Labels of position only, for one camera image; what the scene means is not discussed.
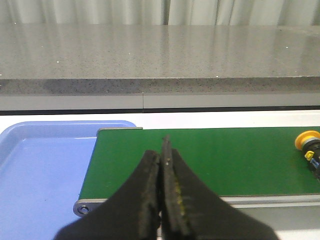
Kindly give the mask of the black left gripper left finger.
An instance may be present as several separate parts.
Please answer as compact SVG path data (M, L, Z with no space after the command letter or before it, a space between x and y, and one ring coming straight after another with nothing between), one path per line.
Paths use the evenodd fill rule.
M160 156L144 152L125 183L98 208L63 227L56 240L155 240L160 226Z

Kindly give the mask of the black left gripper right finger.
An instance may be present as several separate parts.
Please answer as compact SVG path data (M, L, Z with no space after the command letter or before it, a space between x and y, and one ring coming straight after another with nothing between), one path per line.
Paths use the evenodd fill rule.
M237 210L190 169L170 137L163 139L162 231L168 240L276 240L274 230Z

